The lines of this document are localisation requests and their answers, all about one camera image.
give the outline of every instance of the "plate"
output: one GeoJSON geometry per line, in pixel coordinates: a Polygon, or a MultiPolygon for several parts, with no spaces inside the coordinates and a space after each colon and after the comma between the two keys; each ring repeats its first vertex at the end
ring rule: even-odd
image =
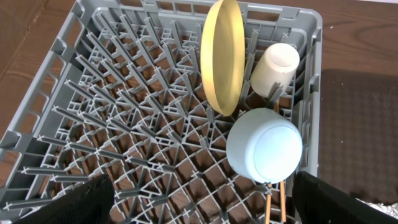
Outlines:
{"type": "Polygon", "coordinates": [[[200,68],[210,106],[229,116],[238,105],[244,77],[244,28],[236,0],[220,0],[203,28],[200,68]]]}

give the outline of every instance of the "gray plastic dish rack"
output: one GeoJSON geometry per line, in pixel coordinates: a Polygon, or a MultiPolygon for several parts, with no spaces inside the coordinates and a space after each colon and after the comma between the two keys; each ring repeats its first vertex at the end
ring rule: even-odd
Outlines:
{"type": "MultiPolygon", "coordinates": [[[[265,48],[276,42],[300,54],[280,114],[302,133],[297,170],[317,175],[322,54],[317,12],[239,3],[245,81],[238,109],[224,117],[206,101],[199,65],[201,32],[214,1],[137,3],[77,0],[72,7],[0,142],[0,159],[8,152],[19,155],[0,189],[0,220],[17,220],[109,174],[116,189],[111,217],[117,222],[263,222],[266,195],[279,186],[235,174],[225,145],[238,116],[265,106],[249,77],[265,48]],[[256,13],[277,19],[251,19],[256,13]],[[74,24],[80,32],[70,43],[74,24]],[[59,74],[52,70],[56,61],[62,64],[59,74]],[[49,80],[53,87],[44,91],[49,80]],[[45,100],[33,110],[37,96],[45,100]],[[26,120],[32,125],[28,131],[22,130],[26,120]]],[[[279,213],[273,205],[272,223],[280,223],[279,213]]],[[[289,220],[296,216],[288,211],[289,220]]]]}

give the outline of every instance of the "dark brown mat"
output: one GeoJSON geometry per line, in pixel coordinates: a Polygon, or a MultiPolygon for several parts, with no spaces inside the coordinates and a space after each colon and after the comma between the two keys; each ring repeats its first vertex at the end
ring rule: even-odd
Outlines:
{"type": "Polygon", "coordinates": [[[398,202],[398,77],[322,73],[318,176],[367,202],[398,202]]]}

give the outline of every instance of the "white cup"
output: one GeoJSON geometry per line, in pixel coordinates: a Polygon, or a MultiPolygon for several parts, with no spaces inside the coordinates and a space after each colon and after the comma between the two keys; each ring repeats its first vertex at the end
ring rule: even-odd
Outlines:
{"type": "Polygon", "coordinates": [[[239,175],[260,183],[279,183],[299,164],[302,138],[284,117],[258,108],[234,123],[228,134],[226,155],[239,175]]]}
{"type": "Polygon", "coordinates": [[[261,56],[250,77],[253,90],[268,98],[278,83],[286,91],[300,63],[299,53],[289,44],[272,44],[261,56]]]}

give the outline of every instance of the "wooden table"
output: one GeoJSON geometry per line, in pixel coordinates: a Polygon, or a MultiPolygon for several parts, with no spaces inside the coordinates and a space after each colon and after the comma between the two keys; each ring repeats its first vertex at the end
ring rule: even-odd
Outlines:
{"type": "MultiPolygon", "coordinates": [[[[0,74],[0,136],[14,116],[74,1],[44,1],[40,16],[35,18],[6,71],[0,74]]],[[[253,1],[318,11],[323,17],[323,70],[340,68],[398,75],[398,4],[355,0],[253,1]]],[[[12,169],[14,156],[9,155],[0,164],[0,186],[12,169]]]]}

